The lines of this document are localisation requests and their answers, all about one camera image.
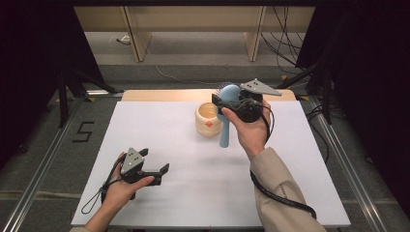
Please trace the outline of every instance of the white tabletop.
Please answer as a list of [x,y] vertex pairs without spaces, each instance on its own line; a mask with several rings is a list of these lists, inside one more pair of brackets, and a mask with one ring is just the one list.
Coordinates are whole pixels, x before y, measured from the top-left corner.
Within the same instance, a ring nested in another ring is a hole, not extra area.
[[[202,102],[118,102],[90,178],[73,217],[83,225],[81,208],[102,186],[118,155],[130,147],[149,149],[143,170],[158,171],[170,163],[160,186],[139,190],[111,222],[130,228],[251,228],[261,226],[249,160],[230,127],[230,145],[195,130],[194,110]],[[270,101],[275,128],[267,146],[286,163],[307,204],[324,226],[348,226],[335,186],[298,101]]]

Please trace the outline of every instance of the beige sleeve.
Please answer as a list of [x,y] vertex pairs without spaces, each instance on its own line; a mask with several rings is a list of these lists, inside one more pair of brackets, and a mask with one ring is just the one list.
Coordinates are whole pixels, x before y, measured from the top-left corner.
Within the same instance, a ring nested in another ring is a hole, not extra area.
[[[253,158],[250,170],[268,191],[306,204],[301,190],[274,149],[267,148]],[[268,232],[326,231],[309,213],[278,203],[257,188],[255,188],[255,200],[259,218]]]
[[90,231],[84,227],[74,227],[70,230],[70,232],[90,232]]

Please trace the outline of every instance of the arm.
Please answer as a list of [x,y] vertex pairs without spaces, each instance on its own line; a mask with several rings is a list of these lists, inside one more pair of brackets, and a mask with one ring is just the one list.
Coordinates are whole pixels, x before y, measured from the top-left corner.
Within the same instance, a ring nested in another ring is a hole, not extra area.
[[[270,106],[263,101],[265,118],[270,123]],[[266,126],[262,119],[244,123],[231,110],[222,110],[238,132],[238,139],[250,160],[250,170],[268,191],[306,204],[298,185],[274,149],[265,149]],[[256,208],[266,231],[326,231],[309,213],[278,203],[255,189]]]
[[[112,175],[114,177],[120,176],[120,164],[117,165]],[[154,177],[149,176],[133,184],[128,184],[124,181],[112,184],[108,188],[104,202],[93,217],[91,217],[83,228],[73,228],[71,232],[105,231],[118,212],[129,202],[131,196],[137,190],[148,186],[153,180]]]

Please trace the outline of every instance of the cup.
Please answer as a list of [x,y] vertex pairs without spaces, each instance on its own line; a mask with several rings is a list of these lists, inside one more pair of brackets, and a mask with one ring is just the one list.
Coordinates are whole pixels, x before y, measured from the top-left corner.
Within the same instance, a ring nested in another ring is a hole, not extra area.
[[196,130],[205,137],[215,137],[222,131],[222,121],[217,117],[217,106],[211,102],[200,104],[195,109]]

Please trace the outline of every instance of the blue spoon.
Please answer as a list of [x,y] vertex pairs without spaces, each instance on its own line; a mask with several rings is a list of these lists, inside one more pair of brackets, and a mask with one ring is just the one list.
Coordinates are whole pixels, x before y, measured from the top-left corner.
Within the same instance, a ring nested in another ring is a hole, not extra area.
[[[241,89],[235,84],[229,84],[220,89],[218,97],[224,102],[237,101],[239,99],[239,93]],[[223,116],[223,114],[218,114],[217,117],[223,122],[222,132],[220,134],[220,146],[222,148],[227,148],[229,146],[229,120]]]

